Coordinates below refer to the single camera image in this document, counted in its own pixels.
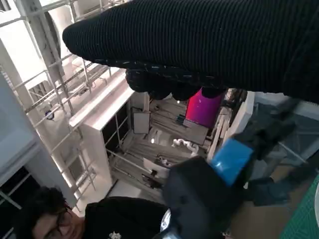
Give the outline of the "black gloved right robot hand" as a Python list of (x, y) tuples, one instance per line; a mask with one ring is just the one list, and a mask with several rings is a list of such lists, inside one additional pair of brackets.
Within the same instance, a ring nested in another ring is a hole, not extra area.
[(319, 101), (316, 0), (132, 0), (62, 39), (85, 60), (124, 68), (130, 88), (154, 99), (236, 88)]

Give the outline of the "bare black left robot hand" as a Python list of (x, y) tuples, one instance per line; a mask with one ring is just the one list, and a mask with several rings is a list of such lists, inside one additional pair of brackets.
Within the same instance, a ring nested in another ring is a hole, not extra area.
[(270, 177), (251, 179), (254, 164), (263, 160), (280, 141), (289, 136), (296, 125), (290, 120), (299, 99), (288, 98), (261, 120), (229, 137), (209, 165), (225, 182), (237, 203), (251, 201), (255, 206), (279, 205), (289, 199), (286, 183)]

